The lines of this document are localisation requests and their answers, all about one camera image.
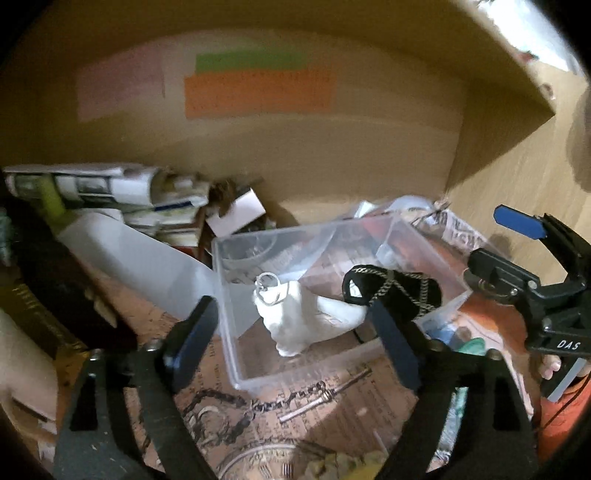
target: white paper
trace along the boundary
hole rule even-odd
[[[113,220],[123,222],[123,213],[121,210],[116,208],[81,208],[77,210],[78,213],[101,213],[107,217],[111,217]]]
[[[78,70],[78,120],[88,122],[113,115],[136,98],[162,98],[162,49],[161,44],[151,42]]]
[[[152,181],[161,172],[158,167],[143,167],[110,179],[111,195],[117,203],[152,206]]]
[[[205,221],[211,227],[213,233],[221,237],[240,230],[240,228],[248,225],[253,220],[264,215],[264,213],[265,208],[251,189],[234,201],[226,215],[220,218],[216,213]]]
[[[124,214],[129,226],[155,227],[158,225],[183,225],[195,221],[199,207],[172,208],[170,210],[141,210]]]
[[[198,181],[189,189],[157,193],[152,198],[152,202],[154,207],[166,207],[184,202],[191,202],[194,207],[202,207],[209,203],[209,187],[209,182]]]
[[[84,177],[121,177],[127,170],[145,168],[141,163],[63,163],[58,165],[12,165],[6,173],[54,173]]]
[[[216,274],[201,262],[100,213],[83,215],[58,240],[81,260],[180,320],[205,295],[223,301]],[[230,295],[250,299],[234,311],[237,328],[246,330],[258,318],[253,289],[229,285]]]

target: orange fabric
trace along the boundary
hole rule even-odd
[[[576,385],[565,390],[560,400],[556,403],[541,399],[541,421],[540,426],[544,427],[550,419],[582,388],[585,377]],[[552,423],[540,431],[538,436],[538,457],[540,462],[548,460],[552,454],[562,445],[569,436],[569,432],[579,419],[587,402],[591,397],[591,381],[587,383],[584,390]]]

